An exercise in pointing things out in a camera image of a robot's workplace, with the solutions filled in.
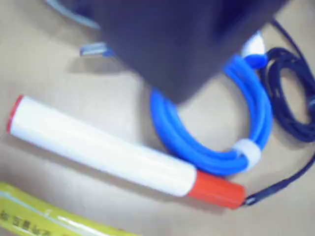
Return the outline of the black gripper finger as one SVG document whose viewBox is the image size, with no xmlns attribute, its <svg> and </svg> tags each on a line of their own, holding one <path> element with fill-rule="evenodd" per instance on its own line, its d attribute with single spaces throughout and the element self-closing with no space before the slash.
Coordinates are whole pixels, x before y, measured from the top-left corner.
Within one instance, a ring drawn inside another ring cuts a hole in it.
<svg viewBox="0 0 315 236">
<path fill-rule="evenodd" d="M 284 0 L 100 0 L 115 55 L 175 103 L 191 98 Z"/>
</svg>

